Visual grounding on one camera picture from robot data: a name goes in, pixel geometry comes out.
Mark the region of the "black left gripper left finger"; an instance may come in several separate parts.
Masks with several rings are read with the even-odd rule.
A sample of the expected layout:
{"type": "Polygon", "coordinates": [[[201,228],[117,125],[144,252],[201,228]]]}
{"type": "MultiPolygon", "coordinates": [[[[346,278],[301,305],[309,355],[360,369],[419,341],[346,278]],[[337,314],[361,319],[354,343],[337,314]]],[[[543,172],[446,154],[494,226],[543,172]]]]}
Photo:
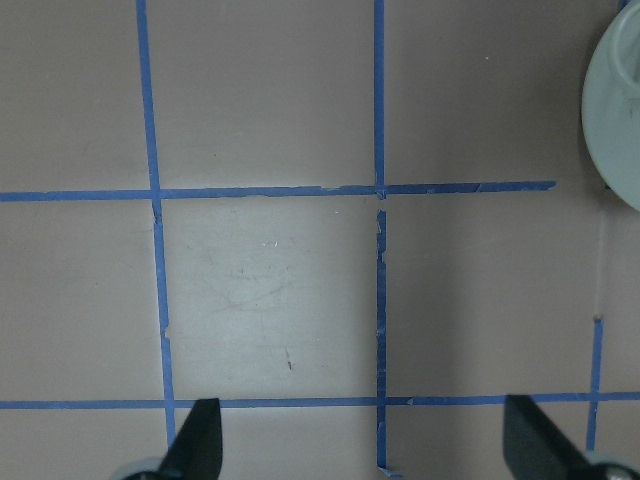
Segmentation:
{"type": "Polygon", "coordinates": [[[222,471],[222,418],[218,398],[198,399],[159,465],[114,479],[215,480],[222,471]]]}

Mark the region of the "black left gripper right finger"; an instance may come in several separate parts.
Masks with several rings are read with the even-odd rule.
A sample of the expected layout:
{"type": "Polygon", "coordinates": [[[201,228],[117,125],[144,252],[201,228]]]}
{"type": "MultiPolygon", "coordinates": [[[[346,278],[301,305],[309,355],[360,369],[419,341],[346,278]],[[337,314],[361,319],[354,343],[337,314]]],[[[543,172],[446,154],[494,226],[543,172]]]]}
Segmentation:
{"type": "Polygon", "coordinates": [[[579,450],[527,395],[505,397],[502,455],[517,480],[637,479],[624,462],[579,450]]]}

